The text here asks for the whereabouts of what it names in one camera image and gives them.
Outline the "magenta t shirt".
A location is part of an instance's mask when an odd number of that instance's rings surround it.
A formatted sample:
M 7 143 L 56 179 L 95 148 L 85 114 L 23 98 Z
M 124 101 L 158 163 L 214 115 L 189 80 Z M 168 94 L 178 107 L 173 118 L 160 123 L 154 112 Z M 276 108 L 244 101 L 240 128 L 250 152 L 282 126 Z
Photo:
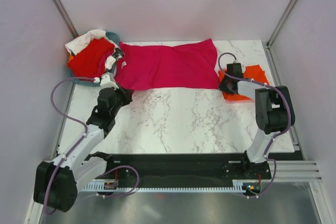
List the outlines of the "magenta t shirt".
M 126 89 L 217 89 L 217 49 L 211 39 L 178 46 L 121 44 L 115 80 Z

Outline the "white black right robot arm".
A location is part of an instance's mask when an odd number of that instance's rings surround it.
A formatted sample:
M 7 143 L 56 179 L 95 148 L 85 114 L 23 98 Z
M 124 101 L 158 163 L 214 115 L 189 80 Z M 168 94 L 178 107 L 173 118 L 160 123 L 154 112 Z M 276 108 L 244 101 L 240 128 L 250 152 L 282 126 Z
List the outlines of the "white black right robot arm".
M 240 166 L 241 174 L 248 179 L 259 173 L 258 163 L 268 159 L 275 139 L 289 131 L 295 123 L 295 113 L 286 86 L 271 86 L 253 78 L 244 78 L 240 63 L 228 64 L 220 68 L 223 78 L 219 89 L 226 94 L 245 96 L 255 103 L 257 133 L 247 149 L 249 159 Z

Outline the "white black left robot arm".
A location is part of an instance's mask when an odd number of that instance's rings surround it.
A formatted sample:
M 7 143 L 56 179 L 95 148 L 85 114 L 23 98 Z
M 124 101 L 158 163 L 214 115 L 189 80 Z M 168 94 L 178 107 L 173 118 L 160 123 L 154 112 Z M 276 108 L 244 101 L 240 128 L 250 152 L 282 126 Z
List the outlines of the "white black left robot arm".
M 132 90 L 123 87 L 99 91 L 97 105 L 85 123 L 84 132 L 65 153 L 37 166 L 34 202 L 67 212 L 88 183 L 100 175 L 103 178 L 114 175 L 113 163 L 90 152 L 111 132 L 119 110 L 132 102 L 132 95 Z

